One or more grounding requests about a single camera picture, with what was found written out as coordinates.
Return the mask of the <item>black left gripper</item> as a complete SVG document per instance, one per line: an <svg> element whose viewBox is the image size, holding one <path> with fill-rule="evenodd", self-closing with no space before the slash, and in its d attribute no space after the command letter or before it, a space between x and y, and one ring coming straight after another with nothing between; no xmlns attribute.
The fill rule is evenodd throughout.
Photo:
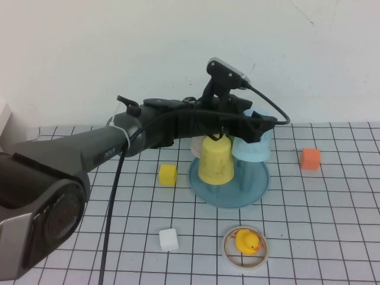
<svg viewBox="0 0 380 285"><path fill-rule="evenodd" d="M265 124L276 125L278 119L263 114L252 114L252 120L243 119L243 112L252 107L252 102L233 94L227 99L223 110L219 109L220 99L214 97L211 102L187 97L183 100L195 113L183 115L183 136L185 138L202 135L216 135L223 132L246 143L258 143L265 132Z"/></svg>

